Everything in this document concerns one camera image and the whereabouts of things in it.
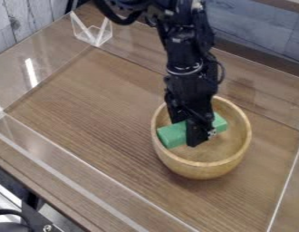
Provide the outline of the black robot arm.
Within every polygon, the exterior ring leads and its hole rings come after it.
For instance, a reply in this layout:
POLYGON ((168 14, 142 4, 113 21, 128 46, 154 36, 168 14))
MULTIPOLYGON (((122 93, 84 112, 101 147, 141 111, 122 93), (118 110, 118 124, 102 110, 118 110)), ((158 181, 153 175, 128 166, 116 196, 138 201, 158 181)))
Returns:
POLYGON ((140 17, 157 29, 166 52, 164 101, 173 123, 186 125, 186 144, 196 147, 216 129, 212 100, 225 68, 212 54, 214 31, 205 0, 93 0, 96 8, 118 25, 140 17))

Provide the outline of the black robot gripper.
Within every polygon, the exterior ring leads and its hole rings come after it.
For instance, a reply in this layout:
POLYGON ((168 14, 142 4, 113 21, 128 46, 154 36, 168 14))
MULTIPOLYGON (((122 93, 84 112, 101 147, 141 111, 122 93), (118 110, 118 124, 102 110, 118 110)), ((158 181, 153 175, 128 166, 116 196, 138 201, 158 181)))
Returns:
POLYGON ((170 121, 186 121, 186 144, 197 147, 214 133, 212 98, 217 93, 217 68, 186 73, 169 71, 164 82, 170 121))

